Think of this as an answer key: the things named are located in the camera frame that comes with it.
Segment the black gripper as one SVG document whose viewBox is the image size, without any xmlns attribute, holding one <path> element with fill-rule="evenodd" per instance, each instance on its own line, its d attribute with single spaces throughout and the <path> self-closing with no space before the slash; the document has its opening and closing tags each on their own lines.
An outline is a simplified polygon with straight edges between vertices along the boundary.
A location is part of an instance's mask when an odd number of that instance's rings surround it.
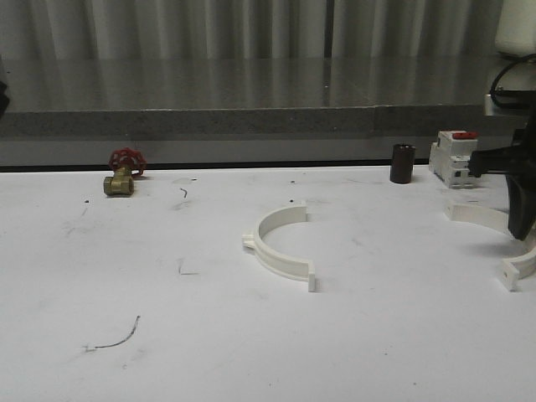
<svg viewBox="0 0 536 402">
<path fill-rule="evenodd" d="M 509 147 L 473 152 L 468 169 L 474 177 L 508 174 L 508 230 L 525 240 L 535 224 L 535 132 L 517 129 Z"/>
</svg>

